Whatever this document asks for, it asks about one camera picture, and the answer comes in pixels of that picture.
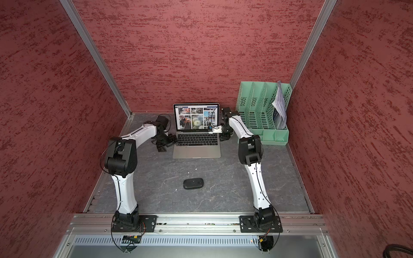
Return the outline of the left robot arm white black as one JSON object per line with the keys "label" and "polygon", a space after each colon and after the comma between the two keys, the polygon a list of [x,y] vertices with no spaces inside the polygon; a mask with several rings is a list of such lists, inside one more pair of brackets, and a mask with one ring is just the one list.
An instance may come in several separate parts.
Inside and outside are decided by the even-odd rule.
{"label": "left robot arm white black", "polygon": [[167,117],[158,116],[155,121],[146,121],[138,129],[109,140],[104,169],[115,184],[117,209],[114,223],[121,230],[135,231],[143,225],[133,188],[133,173],[138,165],[137,149],[150,140],[158,152],[166,152],[166,148],[177,142],[174,134],[167,133],[169,125]]}

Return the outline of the silver laptop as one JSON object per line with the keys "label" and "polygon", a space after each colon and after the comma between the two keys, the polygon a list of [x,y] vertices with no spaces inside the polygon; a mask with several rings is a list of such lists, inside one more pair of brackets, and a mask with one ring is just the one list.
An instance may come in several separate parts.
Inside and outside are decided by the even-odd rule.
{"label": "silver laptop", "polygon": [[221,157],[218,103],[174,104],[177,143],[174,159],[213,159]]}

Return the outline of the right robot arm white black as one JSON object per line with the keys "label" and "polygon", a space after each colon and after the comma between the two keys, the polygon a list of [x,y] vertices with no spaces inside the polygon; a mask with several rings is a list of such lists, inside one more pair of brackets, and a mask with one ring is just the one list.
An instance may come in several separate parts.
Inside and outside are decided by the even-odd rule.
{"label": "right robot arm white black", "polygon": [[222,140],[229,139],[233,134],[238,137],[238,157],[245,167],[253,192],[253,206],[255,213],[253,225],[259,231],[268,231],[277,223],[274,206],[269,200],[262,177],[261,162],[263,148],[261,139],[253,134],[243,123],[240,114],[231,111],[229,107],[222,109]]}

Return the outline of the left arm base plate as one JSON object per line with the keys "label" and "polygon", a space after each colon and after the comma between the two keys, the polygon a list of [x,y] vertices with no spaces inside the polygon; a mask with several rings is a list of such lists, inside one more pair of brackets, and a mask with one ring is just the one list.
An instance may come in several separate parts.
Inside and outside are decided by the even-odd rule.
{"label": "left arm base plate", "polygon": [[114,216],[111,230],[113,232],[138,232],[152,233],[157,224],[158,217],[155,215],[125,215],[117,213]]}

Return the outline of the black wireless mouse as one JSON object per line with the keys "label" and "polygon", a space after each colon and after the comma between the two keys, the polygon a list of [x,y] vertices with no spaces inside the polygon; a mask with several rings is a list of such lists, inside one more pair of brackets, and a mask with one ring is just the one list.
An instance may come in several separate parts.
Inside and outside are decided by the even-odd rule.
{"label": "black wireless mouse", "polygon": [[203,186],[204,180],[202,178],[189,178],[183,182],[183,188],[186,190],[200,189]]}

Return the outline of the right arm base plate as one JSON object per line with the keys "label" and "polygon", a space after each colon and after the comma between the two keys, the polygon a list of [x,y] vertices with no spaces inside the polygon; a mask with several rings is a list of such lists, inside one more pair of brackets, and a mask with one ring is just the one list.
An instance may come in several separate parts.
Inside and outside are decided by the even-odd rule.
{"label": "right arm base plate", "polygon": [[242,233],[282,233],[284,230],[279,216],[260,219],[254,216],[239,216],[240,231]]}

